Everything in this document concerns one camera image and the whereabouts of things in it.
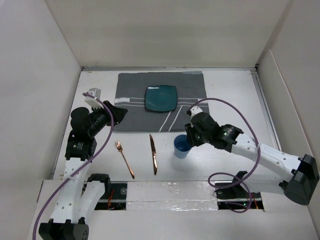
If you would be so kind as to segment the blue plastic cup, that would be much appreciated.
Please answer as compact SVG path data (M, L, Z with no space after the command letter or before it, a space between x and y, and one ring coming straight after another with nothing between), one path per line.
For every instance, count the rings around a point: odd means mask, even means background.
M174 141L174 155L179 159L184 159L187 157L188 153L192 149L192 146L188 142L187 135L178 135Z

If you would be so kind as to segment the copper fork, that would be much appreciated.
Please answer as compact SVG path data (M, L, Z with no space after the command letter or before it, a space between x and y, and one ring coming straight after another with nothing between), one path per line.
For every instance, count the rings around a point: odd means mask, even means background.
M132 171L132 169L131 169L131 167L130 167L130 165L129 165L129 163L128 163L128 161L127 161L127 159L126 159L126 157L125 157L125 155L123 153L123 148L122 148L121 143L119 141L116 141L115 142L115 147L117 148L118 152L122 155L122 158L124 159L124 162L125 162L125 164L127 166L127 169L128 169L128 171L129 171L129 173L131 175L131 178L134 180L135 179L135 174Z

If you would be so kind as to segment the grey striped placemat cloth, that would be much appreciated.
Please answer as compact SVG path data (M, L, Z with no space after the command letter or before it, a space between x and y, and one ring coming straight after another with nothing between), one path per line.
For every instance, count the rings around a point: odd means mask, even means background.
M148 87L173 86L177 106L173 111L154 112L146 108ZM127 109L116 132L183 132L190 121L186 111L197 101L206 98L204 75L201 71L139 72L118 75L114 105Z

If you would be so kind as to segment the teal square plate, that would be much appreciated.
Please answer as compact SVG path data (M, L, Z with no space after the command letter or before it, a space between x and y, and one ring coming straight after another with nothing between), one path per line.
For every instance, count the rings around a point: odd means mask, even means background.
M144 96L147 111L166 113L174 111L178 105L177 88L173 85L149 85Z

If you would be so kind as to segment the copper knife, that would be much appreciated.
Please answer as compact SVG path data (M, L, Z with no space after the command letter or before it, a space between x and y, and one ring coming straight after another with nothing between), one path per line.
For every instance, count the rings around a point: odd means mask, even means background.
M156 175L158 172L158 163L156 159L155 142L151 134L149 134L149 139L150 139L150 147L151 147L151 153L152 153L153 174Z

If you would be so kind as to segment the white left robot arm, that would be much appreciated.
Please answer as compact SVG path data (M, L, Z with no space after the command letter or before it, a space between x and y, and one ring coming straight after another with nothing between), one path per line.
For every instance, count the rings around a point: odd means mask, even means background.
M108 174L94 173L86 177L90 164L100 153L96 150L96 135L105 127L114 128L122 122L128 110L98 101L98 107L88 110L78 107L71 114L71 131L65 151L65 169L62 184L52 193L45 206L58 196L48 222L36 218L32 239L87 240L89 216L100 198L111 194Z

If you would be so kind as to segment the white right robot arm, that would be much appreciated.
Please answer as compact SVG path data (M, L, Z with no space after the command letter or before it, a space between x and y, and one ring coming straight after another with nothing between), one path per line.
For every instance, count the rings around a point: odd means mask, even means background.
M231 124L220 126L198 107L186 113L190 116L190 123L185 125L185 131L192 147L210 144L218 150L252 160L280 177L278 185L289 200L303 206L310 203L320 180L313 156L305 154L299 157L258 144L238 127Z

